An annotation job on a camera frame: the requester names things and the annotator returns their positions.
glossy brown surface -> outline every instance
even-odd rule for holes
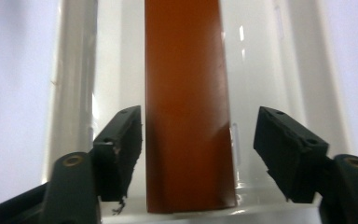
[[[145,0],[147,210],[236,205],[218,0]]]

brown bar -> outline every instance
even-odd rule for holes
[[[147,210],[236,205],[218,0],[145,0]]]

brown block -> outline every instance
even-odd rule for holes
[[[147,210],[236,205],[218,0],[145,0]]]

brown rectangular object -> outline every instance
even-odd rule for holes
[[[145,0],[147,210],[236,205],[218,0]]]

